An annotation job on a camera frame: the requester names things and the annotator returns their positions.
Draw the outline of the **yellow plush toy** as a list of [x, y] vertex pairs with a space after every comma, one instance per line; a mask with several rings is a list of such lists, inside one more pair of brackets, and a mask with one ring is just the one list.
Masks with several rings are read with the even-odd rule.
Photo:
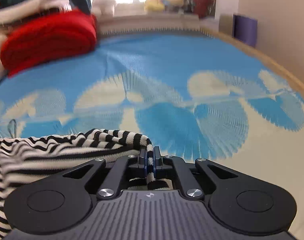
[[145, 12], [178, 12], [185, 0], [146, 0]]

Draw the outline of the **purple rolled mat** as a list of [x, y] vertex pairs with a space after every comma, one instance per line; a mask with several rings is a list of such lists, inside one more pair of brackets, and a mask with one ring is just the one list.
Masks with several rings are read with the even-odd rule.
[[243, 15], [233, 15], [233, 37], [248, 46], [255, 47], [258, 35], [258, 21]]

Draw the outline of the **white plush toy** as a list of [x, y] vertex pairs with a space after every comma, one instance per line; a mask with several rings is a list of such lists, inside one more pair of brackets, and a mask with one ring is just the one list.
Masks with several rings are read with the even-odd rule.
[[91, 13], [96, 17], [113, 16], [116, 4], [115, 0], [92, 0]]

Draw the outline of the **black white striped garment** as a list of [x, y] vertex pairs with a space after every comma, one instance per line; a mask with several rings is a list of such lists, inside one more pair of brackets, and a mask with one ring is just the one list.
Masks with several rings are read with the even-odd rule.
[[143, 147], [152, 153], [147, 136], [107, 129], [41, 138], [0, 138], [0, 239], [10, 232], [4, 201], [16, 188], [93, 159], [112, 163], [119, 157], [138, 155]]

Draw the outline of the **white folded clothes stack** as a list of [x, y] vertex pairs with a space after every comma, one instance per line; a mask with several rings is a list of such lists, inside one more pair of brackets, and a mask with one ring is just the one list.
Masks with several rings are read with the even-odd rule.
[[10, 24], [49, 9], [59, 9], [60, 12], [72, 10], [69, 0], [25, 0], [0, 9], [0, 24]]

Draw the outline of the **red folded blanket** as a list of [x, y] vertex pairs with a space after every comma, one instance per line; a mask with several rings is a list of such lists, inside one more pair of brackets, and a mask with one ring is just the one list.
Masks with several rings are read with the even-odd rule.
[[1, 46], [0, 59], [14, 76], [40, 64], [86, 54], [97, 43], [96, 17], [80, 10], [37, 18], [13, 31]]

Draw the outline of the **blue cream patterned bedsheet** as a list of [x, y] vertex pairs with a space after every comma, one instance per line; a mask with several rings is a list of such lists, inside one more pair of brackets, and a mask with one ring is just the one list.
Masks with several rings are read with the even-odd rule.
[[0, 84], [0, 138], [120, 129], [163, 154], [208, 158], [285, 188], [304, 223], [304, 100], [266, 64], [217, 38], [108, 38], [83, 56]]

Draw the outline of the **wooden bed frame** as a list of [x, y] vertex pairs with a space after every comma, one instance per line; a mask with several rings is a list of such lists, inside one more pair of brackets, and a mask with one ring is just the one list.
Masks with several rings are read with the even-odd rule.
[[282, 78], [286, 79], [288, 84], [290, 85], [290, 87], [292, 89], [294, 89], [296, 92], [298, 92], [304, 99], [303, 82], [300, 81], [295, 75], [293, 75], [285, 67], [278, 64], [276, 61], [274, 61], [269, 56], [265, 55], [261, 51], [255, 49], [251, 46], [248, 46], [247, 44], [242, 43], [241, 41], [239, 41], [229, 35], [226, 35], [219, 31], [209, 29], [208, 27], [200, 27], [200, 31], [202, 31], [203, 33], [208, 34], [214, 38], [218, 38], [226, 43], [229, 43], [229, 44], [235, 46], [235, 48], [238, 48], [239, 50], [243, 51], [248, 56], [255, 57], [256, 59], [261, 61], [264, 66], [269, 68], [275, 74], [278, 74]]

